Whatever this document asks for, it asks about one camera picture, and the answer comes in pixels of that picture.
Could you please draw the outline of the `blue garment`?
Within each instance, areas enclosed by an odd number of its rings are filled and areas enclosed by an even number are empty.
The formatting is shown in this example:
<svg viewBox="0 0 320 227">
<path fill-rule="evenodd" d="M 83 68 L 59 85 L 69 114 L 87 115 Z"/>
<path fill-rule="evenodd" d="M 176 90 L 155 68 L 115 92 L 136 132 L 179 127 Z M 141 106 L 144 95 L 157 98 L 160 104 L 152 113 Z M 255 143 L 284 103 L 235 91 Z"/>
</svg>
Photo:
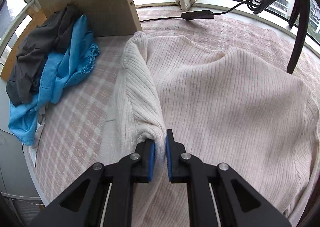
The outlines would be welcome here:
<svg viewBox="0 0 320 227">
<path fill-rule="evenodd" d="M 63 90 L 79 84 L 93 71 L 95 59 L 100 55 L 94 42 L 93 31 L 87 28 L 87 16 L 82 15 L 74 24 L 71 42 L 64 54 L 51 52 L 40 77 L 39 92 L 27 104 L 9 102 L 8 128 L 27 146 L 35 144 L 39 123 L 38 115 L 48 103 L 57 104 Z"/>
</svg>

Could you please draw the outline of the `beige knit sweater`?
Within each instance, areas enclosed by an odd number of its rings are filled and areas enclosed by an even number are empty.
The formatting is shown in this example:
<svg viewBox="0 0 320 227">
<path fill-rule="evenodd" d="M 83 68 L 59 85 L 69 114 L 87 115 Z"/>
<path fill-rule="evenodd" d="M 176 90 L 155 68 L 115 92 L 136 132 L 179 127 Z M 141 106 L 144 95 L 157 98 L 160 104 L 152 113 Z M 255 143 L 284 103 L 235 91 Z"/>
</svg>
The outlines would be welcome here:
<svg viewBox="0 0 320 227">
<path fill-rule="evenodd" d="M 319 109 L 299 78 L 245 50 L 214 51 L 185 36 L 138 32 L 121 50 L 100 157 L 114 163 L 156 144 L 150 184 L 139 184 L 133 226 L 187 226 L 186 188 L 170 184 L 165 135 L 203 162 L 228 163 L 296 226 L 319 172 Z"/>
</svg>

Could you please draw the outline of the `black garment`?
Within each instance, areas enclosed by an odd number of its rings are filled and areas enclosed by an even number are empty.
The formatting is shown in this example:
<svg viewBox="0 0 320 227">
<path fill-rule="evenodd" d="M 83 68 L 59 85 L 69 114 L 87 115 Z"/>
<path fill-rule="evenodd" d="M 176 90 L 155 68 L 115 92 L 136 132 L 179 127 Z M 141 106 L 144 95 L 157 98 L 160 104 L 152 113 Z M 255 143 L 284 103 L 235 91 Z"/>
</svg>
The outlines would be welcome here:
<svg viewBox="0 0 320 227">
<path fill-rule="evenodd" d="M 40 78 L 52 51 L 65 53 L 70 42 L 73 25 L 82 16 L 73 4 L 54 12 L 42 25 L 35 28 L 23 43 L 22 52 L 17 55 L 6 92 L 12 104 L 30 103 L 39 91 Z"/>
</svg>

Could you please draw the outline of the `pine wood board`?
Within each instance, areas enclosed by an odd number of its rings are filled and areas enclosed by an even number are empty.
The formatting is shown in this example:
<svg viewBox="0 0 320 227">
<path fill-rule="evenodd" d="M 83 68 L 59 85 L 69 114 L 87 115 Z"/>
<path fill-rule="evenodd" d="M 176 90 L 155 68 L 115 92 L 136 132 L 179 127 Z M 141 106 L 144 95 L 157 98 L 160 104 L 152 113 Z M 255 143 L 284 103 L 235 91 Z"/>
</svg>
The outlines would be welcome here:
<svg viewBox="0 0 320 227">
<path fill-rule="evenodd" d="M 31 31 L 33 31 L 38 26 L 42 25 L 47 20 L 47 17 L 44 14 L 43 9 L 40 9 L 37 12 L 34 11 L 33 13 L 28 11 L 27 13 L 31 14 L 31 21 L 28 23 L 28 25 L 22 31 L 21 35 L 18 37 L 16 43 L 14 44 L 12 50 L 9 53 L 7 60 L 5 61 L 4 68 L 1 71 L 1 79 L 3 79 L 3 81 L 5 82 L 8 81 L 14 64 L 17 62 L 17 55 L 20 54 L 24 48 L 22 44 L 27 41 L 27 36 L 31 33 Z"/>
</svg>

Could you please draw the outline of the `white garment under pile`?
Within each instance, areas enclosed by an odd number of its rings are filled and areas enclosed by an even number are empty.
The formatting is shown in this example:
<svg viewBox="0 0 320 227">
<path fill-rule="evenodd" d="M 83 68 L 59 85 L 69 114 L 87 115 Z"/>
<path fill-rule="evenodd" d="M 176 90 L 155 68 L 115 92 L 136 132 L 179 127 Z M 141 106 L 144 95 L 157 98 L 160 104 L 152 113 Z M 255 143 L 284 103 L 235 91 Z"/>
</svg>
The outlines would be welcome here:
<svg viewBox="0 0 320 227">
<path fill-rule="evenodd" d="M 34 143 L 32 146 L 29 147 L 29 155 L 30 155 L 33 167 L 36 167 L 37 150 L 39 148 L 41 135 L 44 129 L 44 125 L 46 123 L 46 118 L 45 118 L 46 109 L 47 109 L 46 105 L 43 105 L 39 109 L 38 116 L 37 116 L 36 131 L 34 136 Z"/>
</svg>

